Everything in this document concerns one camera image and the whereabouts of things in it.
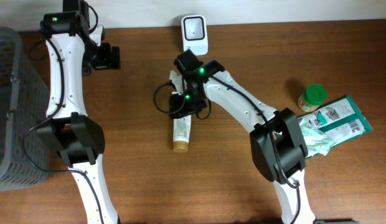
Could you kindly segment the white cream tube gold cap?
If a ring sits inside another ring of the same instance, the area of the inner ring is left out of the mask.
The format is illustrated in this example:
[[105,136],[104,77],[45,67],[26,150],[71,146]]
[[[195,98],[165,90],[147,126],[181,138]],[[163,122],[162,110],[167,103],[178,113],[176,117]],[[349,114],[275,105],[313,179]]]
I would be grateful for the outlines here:
[[175,119],[173,130],[172,150],[176,153],[186,153],[189,148],[191,115]]

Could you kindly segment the green lid jar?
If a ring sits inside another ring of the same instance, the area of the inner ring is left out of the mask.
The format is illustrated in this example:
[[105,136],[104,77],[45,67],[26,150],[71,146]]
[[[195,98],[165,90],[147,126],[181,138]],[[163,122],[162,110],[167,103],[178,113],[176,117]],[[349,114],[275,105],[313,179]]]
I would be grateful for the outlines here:
[[299,97],[298,107],[304,112],[312,112],[320,107],[326,98],[326,89],[320,84],[312,84]]

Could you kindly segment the mint green tissue pack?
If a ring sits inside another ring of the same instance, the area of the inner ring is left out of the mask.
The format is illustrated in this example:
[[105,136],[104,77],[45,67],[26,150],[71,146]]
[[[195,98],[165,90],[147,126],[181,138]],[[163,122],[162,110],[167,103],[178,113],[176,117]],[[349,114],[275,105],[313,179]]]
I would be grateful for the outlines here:
[[326,156],[336,142],[306,120],[300,118],[298,122],[308,148],[306,158],[309,159],[318,154]]

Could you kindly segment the green wipes pack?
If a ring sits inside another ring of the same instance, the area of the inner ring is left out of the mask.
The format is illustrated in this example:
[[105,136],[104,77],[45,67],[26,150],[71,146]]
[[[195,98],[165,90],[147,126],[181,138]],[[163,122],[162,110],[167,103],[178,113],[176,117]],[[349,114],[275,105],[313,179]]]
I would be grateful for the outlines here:
[[298,119],[300,118],[326,133],[336,142],[333,147],[373,131],[372,126],[349,95],[302,115]]

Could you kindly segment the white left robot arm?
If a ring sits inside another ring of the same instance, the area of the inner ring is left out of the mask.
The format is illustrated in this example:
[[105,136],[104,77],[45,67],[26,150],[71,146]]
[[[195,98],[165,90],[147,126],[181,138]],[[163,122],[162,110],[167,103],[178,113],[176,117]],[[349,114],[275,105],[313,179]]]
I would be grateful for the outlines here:
[[94,9],[86,1],[64,1],[62,11],[45,14],[40,32],[50,60],[46,117],[34,131],[66,166],[82,198],[88,223],[119,223],[103,171],[105,135],[88,117],[82,78],[92,70],[121,67],[120,49],[104,41],[105,28],[90,25]]

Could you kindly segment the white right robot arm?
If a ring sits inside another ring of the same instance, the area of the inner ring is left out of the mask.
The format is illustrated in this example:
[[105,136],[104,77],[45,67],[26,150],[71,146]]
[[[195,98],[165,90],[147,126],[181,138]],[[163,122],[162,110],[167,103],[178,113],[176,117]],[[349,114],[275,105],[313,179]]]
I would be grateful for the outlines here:
[[186,50],[176,57],[178,74],[170,75],[178,92],[169,100],[172,119],[198,115],[216,103],[235,118],[250,138],[252,161],[276,190],[283,223],[315,223],[304,184],[308,148],[296,114],[278,111],[240,86],[216,60],[206,63]]

